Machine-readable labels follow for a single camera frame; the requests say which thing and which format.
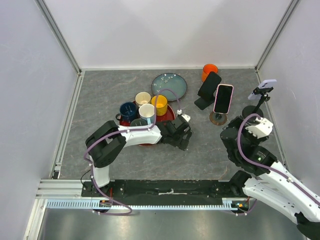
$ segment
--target white wall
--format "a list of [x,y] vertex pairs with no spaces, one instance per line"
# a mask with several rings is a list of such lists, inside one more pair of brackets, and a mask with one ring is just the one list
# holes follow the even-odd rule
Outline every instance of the white wall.
[[320,194],[320,1],[300,1],[262,66],[289,170]]
[[0,33],[0,239],[20,240],[77,76],[34,0],[1,0]]
[[82,68],[254,66],[290,0],[46,0]]

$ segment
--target pink phone case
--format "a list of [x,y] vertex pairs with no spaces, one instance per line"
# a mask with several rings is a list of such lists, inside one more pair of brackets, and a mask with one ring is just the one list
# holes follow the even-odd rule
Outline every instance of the pink phone case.
[[234,86],[230,85],[230,84],[219,84],[218,87],[216,88],[216,97],[218,96],[218,92],[219,92],[219,87],[220,86],[231,86],[232,87],[232,92],[231,92],[231,97],[230,97],[230,103],[229,103],[229,107],[228,107],[228,111],[226,113],[222,113],[222,112],[216,112],[215,108],[216,108],[216,101],[214,101],[214,105],[213,105],[213,112],[215,112],[216,114],[228,114],[229,110],[230,110],[230,105],[231,105],[231,100],[232,100],[232,95],[234,94]]

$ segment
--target phone holder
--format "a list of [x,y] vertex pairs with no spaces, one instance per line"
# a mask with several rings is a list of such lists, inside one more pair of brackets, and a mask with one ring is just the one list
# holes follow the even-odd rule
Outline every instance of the phone holder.
[[227,115],[226,114],[221,114],[221,113],[216,113],[216,112],[211,112],[210,113],[210,121],[214,125],[221,126],[227,122]]
[[[264,117],[264,112],[260,109],[260,106],[264,103],[264,102],[268,102],[270,100],[270,97],[268,96],[268,93],[270,93],[274,88],[270,87],[270,88],[259,88],[256,87],[253,90],[253,94],[254,95],[261,95],[260,100],[258,102],[258,104],[256,106],[253,105],[249,105],[246,106],[243,110],[242,110],[242,116],[243,118],[248,117],[250,114],[258,114],[260,117]],[[255,123],[256,118],[252,117],[248,120],[249,123],[253,124]]]
[[212,71],[209,73],[208,77],[205,79],[198,91],[198,96],[200,98],[194,101],[194,104],[199,109],[204,110],[215,102],[216,98],[214,93],[218,85],[221,83],[221,80],[221,77],[215,72]]

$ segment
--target gray plate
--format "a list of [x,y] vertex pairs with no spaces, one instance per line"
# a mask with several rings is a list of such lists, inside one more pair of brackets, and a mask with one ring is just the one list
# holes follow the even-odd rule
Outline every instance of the gray plate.
[[[157,95],[161,89],[170,89],[174,91],[180,99],[187,91],[187,83],[184,78],[178,74],[163,73],[157,76],[151,84],[151,90],[154,95]],[[175,95],[167,90],[161,92],[161,95],[165,96],[170,102],[177,100]]]

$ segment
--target red tray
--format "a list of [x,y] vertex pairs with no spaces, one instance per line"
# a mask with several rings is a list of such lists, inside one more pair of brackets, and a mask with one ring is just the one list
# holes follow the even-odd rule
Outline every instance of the red tray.
[[[156,116],[156,121],[157,122],[163,122],[163,121],[172,121],[176,119],[176,115],[174,110],[172,109],[172,107],[168,104],[168,109],[165,113],[165,115],[163,116]],[[130,127],[130,123],[127,121],[122,121],[122,119],[120,118],[119,124],[121,126],[125,126],[125,127]],[[141,144],[140,146],[150,146],[152,144]]]

